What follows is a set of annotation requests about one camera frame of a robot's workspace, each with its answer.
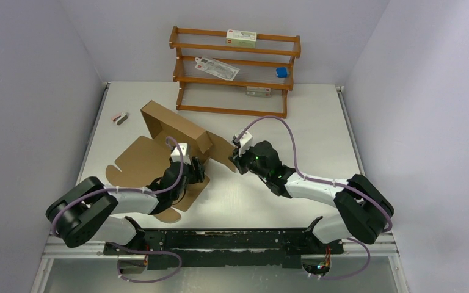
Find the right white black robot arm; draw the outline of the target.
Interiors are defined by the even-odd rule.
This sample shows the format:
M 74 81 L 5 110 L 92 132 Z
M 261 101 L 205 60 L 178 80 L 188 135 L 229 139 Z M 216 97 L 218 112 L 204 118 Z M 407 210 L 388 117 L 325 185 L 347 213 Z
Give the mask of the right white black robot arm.
M 353 238 L 373 244 L 389 228 L 394 207 L 362 174 L 349 179 L 301 176 L 283 164 L 277 150 L 264 140 L 254 146 L 238 144 L 229 157 L 240 174 L 253 173 L 276 196 L 303 198 L 326 204 L 337 210 L 328 217 L 316 218 L 308 227 L 305 245 L 313 253 L 321 252 L 329 242 Z

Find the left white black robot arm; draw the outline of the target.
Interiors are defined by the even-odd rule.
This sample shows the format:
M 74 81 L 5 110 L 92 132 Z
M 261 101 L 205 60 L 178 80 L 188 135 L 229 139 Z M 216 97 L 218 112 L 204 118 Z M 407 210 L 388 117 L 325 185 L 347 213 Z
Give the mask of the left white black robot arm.
M 52 203 L 45 215 L 53 235 L 69 248 L 106 241 L 135 254 L 144 247 L 145 233 L 128 214 L 162 214 L 178 205 L 190 185 L 205 180 L 204 165 L 197 157 L 171 160 L 162 176 L 140 189 L 107 187 L 91 176 Z

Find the brown cardboard box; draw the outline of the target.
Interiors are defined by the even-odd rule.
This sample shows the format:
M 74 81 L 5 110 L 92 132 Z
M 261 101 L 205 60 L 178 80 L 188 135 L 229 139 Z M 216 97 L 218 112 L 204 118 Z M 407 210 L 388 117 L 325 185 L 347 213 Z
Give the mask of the brown cardboard box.
M 140 110 L 150 132 L 149 137 L 138 137 L 114 164 L 106 167 L 106 178 L 113 186 L 140 188 L 163 176 L 170 167 L 170 148 L 165 139 L 173 137 L 179 143 L 188 143 L 190 154 L 202 164 L 210 160 L 236 168 L 229 160 L 234 146 L 218 136 L 180 116 L 156 101 L 148 102 Z

